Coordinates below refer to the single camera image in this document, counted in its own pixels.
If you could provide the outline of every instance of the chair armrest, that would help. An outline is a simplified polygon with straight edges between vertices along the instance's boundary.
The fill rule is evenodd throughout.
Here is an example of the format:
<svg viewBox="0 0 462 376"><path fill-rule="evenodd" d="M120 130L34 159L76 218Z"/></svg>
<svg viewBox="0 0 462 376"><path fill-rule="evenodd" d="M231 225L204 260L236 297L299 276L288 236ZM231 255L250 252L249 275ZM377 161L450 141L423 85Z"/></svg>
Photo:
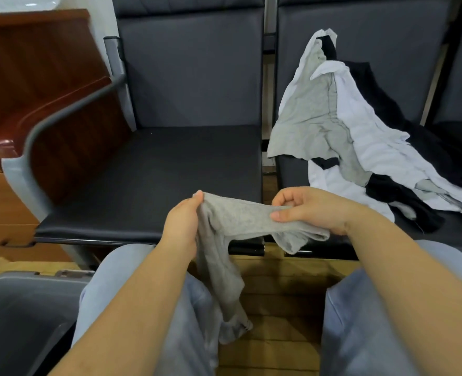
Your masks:
<svg viewBox="0 0 462 376"><path fill-rule="evenodd" d="M0 158L18 158L28 153L34 140L47 127L111 92L124 81L124 77L102 77L15 112L0 125Z"/></svg>

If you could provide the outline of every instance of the drawer handle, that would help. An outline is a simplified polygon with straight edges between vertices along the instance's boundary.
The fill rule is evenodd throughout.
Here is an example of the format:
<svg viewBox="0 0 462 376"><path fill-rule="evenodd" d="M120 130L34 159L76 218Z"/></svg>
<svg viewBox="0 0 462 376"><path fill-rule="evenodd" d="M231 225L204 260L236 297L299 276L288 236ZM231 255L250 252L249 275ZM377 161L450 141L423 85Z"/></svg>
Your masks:
<svg viewBox="0 0 462 376"><path fill-rule="evenodd" d="M1 243L0 243L0 246L2 246L3 248L32 248L36 245L36 242L29 242L25 245L9 245L9 241L8 240L3 240Z"/></svg>

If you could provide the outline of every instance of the left hand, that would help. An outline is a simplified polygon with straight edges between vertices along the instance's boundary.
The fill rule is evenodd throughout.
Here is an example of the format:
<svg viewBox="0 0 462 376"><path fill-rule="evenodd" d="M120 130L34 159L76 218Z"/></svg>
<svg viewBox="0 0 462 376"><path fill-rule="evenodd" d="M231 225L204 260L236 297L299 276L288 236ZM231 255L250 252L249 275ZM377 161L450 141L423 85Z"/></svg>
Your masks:
<svg viewBox="0 0 462 376"><path fill-rule="evenodd" d="M193 259L197 255L197 208L202 202L203 192L198 190L192 198L172 208L165 220L159 245L177 251L177 255L187 255L189 260Z"/></svg>

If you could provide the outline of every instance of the light blue pants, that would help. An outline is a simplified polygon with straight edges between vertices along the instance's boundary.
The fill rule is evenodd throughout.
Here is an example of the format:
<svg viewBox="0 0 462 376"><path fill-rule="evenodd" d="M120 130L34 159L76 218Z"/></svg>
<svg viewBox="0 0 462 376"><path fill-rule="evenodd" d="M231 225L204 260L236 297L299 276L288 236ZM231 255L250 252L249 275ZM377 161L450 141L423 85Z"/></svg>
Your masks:
<svg viewBox="0 0 462 376"><path fill-rule="evenodd" d="M419 245L462 279L462 253L440 243ZM73 344L109 304L152 246L122 246L102 262L85 287ZM186 275L181 297L155 371L157 376L214 374L217 365L218 322L205 286ZM326 295L322 335L321 376L419 375L406 348L395 334L384 305L370 279L357 270Z"/></svg>

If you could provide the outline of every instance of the plastic bin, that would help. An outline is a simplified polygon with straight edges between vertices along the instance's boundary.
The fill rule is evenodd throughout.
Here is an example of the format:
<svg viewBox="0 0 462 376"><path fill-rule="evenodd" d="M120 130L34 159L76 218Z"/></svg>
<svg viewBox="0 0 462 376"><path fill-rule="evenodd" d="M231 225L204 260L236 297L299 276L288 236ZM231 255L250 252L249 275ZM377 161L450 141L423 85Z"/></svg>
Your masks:
<svg viewBox="0 0 462 376"><path fill-rule="evenodd" d="M33 376L73 327L90 277L0 274L0 376Z"/></svg>

